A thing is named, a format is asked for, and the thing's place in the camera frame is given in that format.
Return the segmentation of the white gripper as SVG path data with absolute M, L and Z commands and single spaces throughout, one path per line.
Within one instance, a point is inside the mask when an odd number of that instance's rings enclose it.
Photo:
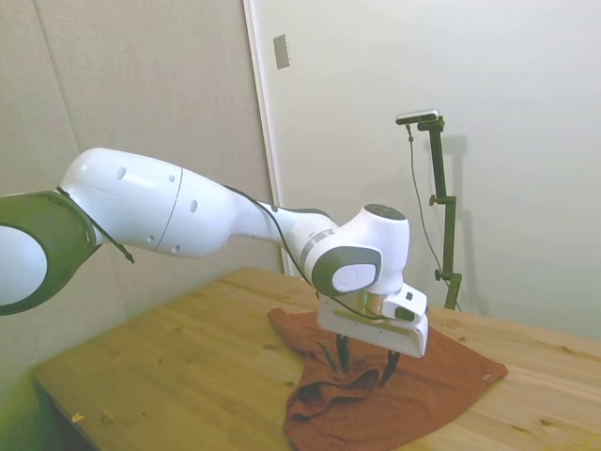
M 396 370 L 400 353 L 415 358 L 425 355 L 429 332 L 427 315 L 423 315 L 416 323 L 397 319 L 371 320 L 351 313 L 326 296 L 320 296 L 319 300 L 317 323 L 322 329 L 337 334 L 336 353 L 344 374 L 349 371 L 348 338 L 388 350 L 380 387 L 390 380 Z

